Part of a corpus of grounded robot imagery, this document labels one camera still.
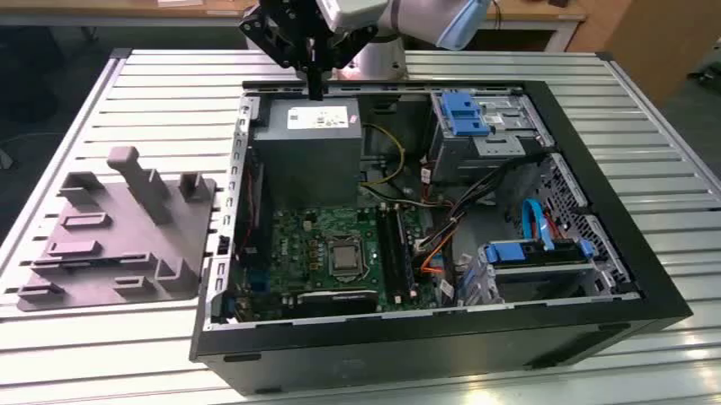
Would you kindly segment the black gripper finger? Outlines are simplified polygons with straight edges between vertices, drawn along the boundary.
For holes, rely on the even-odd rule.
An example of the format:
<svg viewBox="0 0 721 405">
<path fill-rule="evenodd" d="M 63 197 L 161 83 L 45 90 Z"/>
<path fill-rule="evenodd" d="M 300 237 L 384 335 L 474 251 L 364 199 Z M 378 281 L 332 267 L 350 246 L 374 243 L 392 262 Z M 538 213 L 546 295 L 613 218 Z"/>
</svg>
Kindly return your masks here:
<svg viewBox="0 0 721 405">
<path fill-rule="evenodd" d="M 315 34 L 315 99 L 323 100 L 326 81 L 332 69 L 343 68 L 371 42 L 379 28 L 375 24 L 364 26 L 344 34 L 335 34 L 328 27 Z"/>
<path fill-rule="evenodd" d="M 295 70 L 298 78 L 306 81 L 308 99 L 316 100 L 314 48 L 310 40 L 296 40 L 291 43 L 280 41 L 280 47 L 274 46 L 272 43 L 263 43 L 264 23 L 266 20 L 260 12 L 248 12 L 243 17 L 239 29 L 247 39 L 282 68 L 292 68 Z"/>
</svg>

